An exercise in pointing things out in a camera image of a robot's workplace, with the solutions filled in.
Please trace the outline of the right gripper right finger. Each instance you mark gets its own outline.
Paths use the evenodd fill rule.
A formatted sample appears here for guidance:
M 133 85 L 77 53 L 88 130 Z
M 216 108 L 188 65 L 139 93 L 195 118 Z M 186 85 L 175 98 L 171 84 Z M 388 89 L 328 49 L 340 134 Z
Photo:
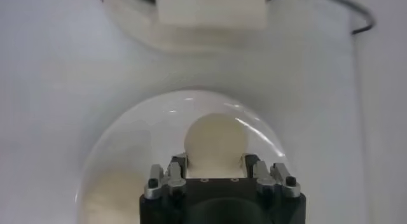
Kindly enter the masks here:
M 243 155 L 245 177 L 256 180 L 258 193 L 273 193 L 280 186 L 284 197 L 295 199 L 301 195 L 301 186 L 292 176 L 284 163 L 274 163 L 270 168 L 255 154 Z

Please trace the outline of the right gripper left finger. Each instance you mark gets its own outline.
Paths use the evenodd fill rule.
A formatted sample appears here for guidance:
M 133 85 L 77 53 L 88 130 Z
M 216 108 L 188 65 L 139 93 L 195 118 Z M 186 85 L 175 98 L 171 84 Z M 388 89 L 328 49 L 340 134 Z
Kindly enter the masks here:
M 186 191 L 187 162 L 186 154 L 182 153 L 172 156 L 166 171 L 159 164 L 153 164 L 144 187 L 144 198 L 156 200 L 165 194 L 184 194 Z

